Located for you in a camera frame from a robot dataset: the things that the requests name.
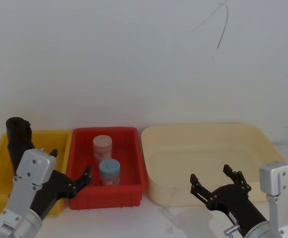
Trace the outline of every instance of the red plastic bin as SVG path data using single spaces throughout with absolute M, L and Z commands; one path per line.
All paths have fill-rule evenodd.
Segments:
M 93 159 L 93 139 L 112 138 L 112 158 L 121 164 L 120 185 L 103 186 Z M 133 127 L 93 127 L 75 129 L 68 159 L 67 176 L 77 179 L 92 164 L 92 182 L 69 201 L 75 210 L 139 206 L 146 186 L 145 165 L 138 131 Z

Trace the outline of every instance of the plastic storage tray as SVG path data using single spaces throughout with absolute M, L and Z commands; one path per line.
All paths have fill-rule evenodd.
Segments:
M 103 186 L 93 160 L 93 139 L 112 138 L 112 157 L 121 164 L 120 185 Z M 72 134 L 67 175 L 77 179 L 92 164 L 92 182 L 69 201 L 72 209 L 139 206 L 145 188 L 144 160 L 138 132 L 132 127 L 79 128 Z
M 33 131 L 32 141 L 36 148 L 45 148 L 46 152 L 52 149 L 58 149 L 57 163 L 55 169 L 66 173 L 67 161 L 70 150 L 72 132 L 71 131 Z M 7 203 L 7 196 L 10 194 L 14 176 L 8 149 L 7 149 L 7 135 L 6 133 L 0 140 L 0 213 Z M 59 200 L 52 210 L 50 215 L 57 215 L 64 209 L 65 203 L 63 199 Z
M 149 195 L 163 206 L 202 205 L 190 194 L 190 174 L 214 191 L 232 183 L 222 172 L 225 164 L 243 172 L 251 201 L 265 201 L 259 168 L 283 160 L 261 131 L 243 124 L 152 126 L 143 131 L 142 145 Z

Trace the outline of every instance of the white lid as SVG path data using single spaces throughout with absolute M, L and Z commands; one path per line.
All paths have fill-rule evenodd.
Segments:
M 93 139 L 93 145 L 96 147 L 112 146 L 112 138 L 108 135 L 98 135 Z

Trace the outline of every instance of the table surface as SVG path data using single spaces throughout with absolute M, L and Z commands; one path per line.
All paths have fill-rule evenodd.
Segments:
M 288 162 L 288 147 L 277 148 Z M 268 203 L 255 205 L 268 219 Z M 144 195 L 139 207 L 81 211 L 66 208 L 58 216 L 47 217 L 36 238 L 223 238 L 223 230 L 230 226 L 224 214 L 204 206 L 160 207 Z

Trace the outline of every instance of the yellow plastic bin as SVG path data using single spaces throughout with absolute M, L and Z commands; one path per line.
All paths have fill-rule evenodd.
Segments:
M 66 174 L 68 155 L 70 150 L 72 132 L 66 130 L 45 130 L 33 131 L 32 141 L 36 148 L 44 148 L 46 152 L 51 152 L 52 149 L 58 150 L 57 163 L 55 169 L 63 174 Z M 7 203 L 7 196 L 10 194 L 14 176 L 13 169 L 7 148 L 8 140 L 5 133 L 0 140 L 0 213 Z M 49 215 L 57 215 L 65 208 L 63 199 L 59 200 Z

